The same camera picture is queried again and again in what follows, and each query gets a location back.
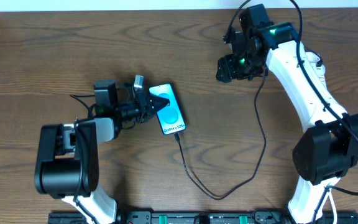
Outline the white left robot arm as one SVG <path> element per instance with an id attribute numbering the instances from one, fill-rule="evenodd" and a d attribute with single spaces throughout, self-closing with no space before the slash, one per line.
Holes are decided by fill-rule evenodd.
<path id="1" fill-rule="evenodd" d="M 124 223 L 117 202 L 99 185 L 98 146 L 116 139 L 124 123 L 145 123 L 170 101 L 148 94 L 140 77 L 129 83 L 97 80 L 93 88 L 95 102 L 85 119 L 42 126 L 35 188 L 74 206 L 86 223 Z"/>

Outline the blue smartphone lit screen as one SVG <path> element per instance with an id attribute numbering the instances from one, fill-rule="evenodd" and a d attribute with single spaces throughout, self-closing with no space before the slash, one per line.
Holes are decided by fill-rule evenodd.
<path id="1" fill-rule="evenodd" d="M 171 84 L 163 84 L 149 88 L 152 96 L 169 100 L 169 104 L 157 112 L 157 118 L 164 135 L 174 134 L 186 129 L 176 96 Z"/>

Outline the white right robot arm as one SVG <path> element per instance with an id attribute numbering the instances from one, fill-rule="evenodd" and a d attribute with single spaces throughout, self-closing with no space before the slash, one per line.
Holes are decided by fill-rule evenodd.
<path id="1" fill-rule="evenodd" d="M 321 57 L 306 51 L 302 28 L 273 23 L 262 4 L 242 4 L 223 40 L 232 53 L 218 60 L 216 78 L 223 83 L 272 73 L 299 116 L 303 135 L 292 152 L 299 174 L 287 205 L 288 223 L 316 223 L 332 200 L 338 182 L 358 163 L 358 114 L 350 115 L 327 89 Z"/>

